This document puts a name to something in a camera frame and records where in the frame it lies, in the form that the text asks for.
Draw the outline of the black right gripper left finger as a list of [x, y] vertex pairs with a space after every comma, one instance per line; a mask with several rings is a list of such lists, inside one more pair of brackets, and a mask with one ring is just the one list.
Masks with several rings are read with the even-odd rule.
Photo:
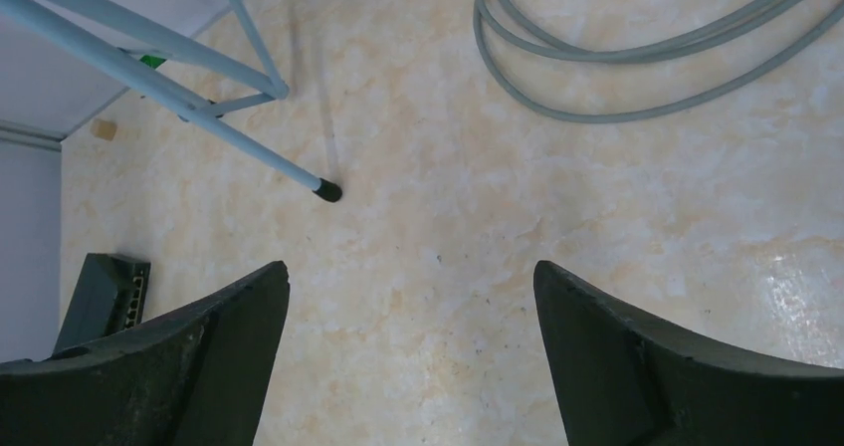
[[5, 445], [250, 445], [290, 299], [274, 261], [132, 329], [1, 366]]

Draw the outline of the black network switch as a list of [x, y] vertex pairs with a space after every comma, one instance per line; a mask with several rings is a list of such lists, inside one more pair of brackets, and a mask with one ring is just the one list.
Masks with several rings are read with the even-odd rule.
[[54, 353], [139, 325], [150, 271], [148, 261], [121, 254], [88, 253]]

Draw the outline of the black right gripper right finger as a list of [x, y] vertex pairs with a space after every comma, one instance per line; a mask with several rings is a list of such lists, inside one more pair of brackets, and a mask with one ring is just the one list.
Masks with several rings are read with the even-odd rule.
[[839, 445], [843, 372], [697, 334], [550, 261], [538, 323], [571, 445]]

